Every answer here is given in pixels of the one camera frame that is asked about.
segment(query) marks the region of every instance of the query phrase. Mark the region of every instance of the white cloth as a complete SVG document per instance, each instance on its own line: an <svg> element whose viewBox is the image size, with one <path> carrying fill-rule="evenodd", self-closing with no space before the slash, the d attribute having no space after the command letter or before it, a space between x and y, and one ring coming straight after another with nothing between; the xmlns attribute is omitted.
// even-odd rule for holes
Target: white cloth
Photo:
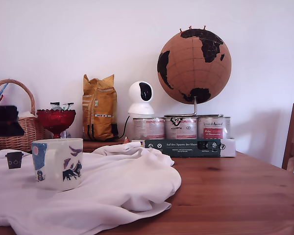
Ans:
<svg viewBox="0 0 294 235"><path fill-rule="evenodd" d="M56 193L37 189L32 155L8 169L0 158L0 226L18 235L93 235L157 215L181 185L173 161L139 142L83 153L79 187Z"/></svg>
<svg viewBox="0 0 294 235"><path fill-rule="evenodd" d="M19 118L34 118L35 115L31 114L30 111L19 114Z"/></svg>

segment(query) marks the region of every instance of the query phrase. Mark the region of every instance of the tin can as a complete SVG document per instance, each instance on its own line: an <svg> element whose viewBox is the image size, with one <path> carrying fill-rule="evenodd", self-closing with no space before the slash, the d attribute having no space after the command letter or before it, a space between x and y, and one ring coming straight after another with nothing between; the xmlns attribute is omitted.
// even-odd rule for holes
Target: tin can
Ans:
<svg viewBox="0 0 294 235"><path fill-rule="evenodd" d="M163 117L133 118L135 140L164 140L165 119Z"/></svg>
<svg viewBox="0 0 294 235"><path fill-rule="evenodd" d="M166 138L169 140L197 139L197 118L167 117Z"/></svg>
<svg viewBox="0 0 294 235"><path fill-rule="evenodd" d="M230 139L230 117L198 118L200 139Z"/></svg>

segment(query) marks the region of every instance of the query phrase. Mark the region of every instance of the wooden shelf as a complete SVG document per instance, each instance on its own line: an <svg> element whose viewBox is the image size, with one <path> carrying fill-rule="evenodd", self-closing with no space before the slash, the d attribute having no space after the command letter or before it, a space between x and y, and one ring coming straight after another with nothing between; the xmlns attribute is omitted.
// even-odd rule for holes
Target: wooden shelf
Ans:
<svg viewBox="0 0 294 235"><path fill-rule="evenodd" d="M85 153L91 153L95 149L107 146L107 145L116 145L116 144L122 144L123 141L114 141L114 142L95 142L95 141L84 141L83 142L83 152Z"/></svg>

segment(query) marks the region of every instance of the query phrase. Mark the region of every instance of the cardboard box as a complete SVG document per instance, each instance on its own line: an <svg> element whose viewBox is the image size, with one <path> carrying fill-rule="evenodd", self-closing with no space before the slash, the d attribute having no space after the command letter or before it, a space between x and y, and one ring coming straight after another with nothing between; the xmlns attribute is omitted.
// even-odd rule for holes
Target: cardboard box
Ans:
<svg viewBox="0 0 294 235"><path fill-rule="evenodd" d="M160 150L171 157L235 157L235 139L145 140L146 148Z"/></svg>

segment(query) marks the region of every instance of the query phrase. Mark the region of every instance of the cork globe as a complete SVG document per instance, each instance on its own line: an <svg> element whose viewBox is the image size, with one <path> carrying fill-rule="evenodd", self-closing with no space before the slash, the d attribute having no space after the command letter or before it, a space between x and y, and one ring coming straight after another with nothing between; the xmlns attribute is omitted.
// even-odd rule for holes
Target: cork globe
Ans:
<svg viewBox="0 0 294 235"><path fill-rule="evenodd" d="M173 99L193 104L216 97L231 74L231 56L224 41L204 29L188 29L173 36L158 59L158 78Z"/></svg>

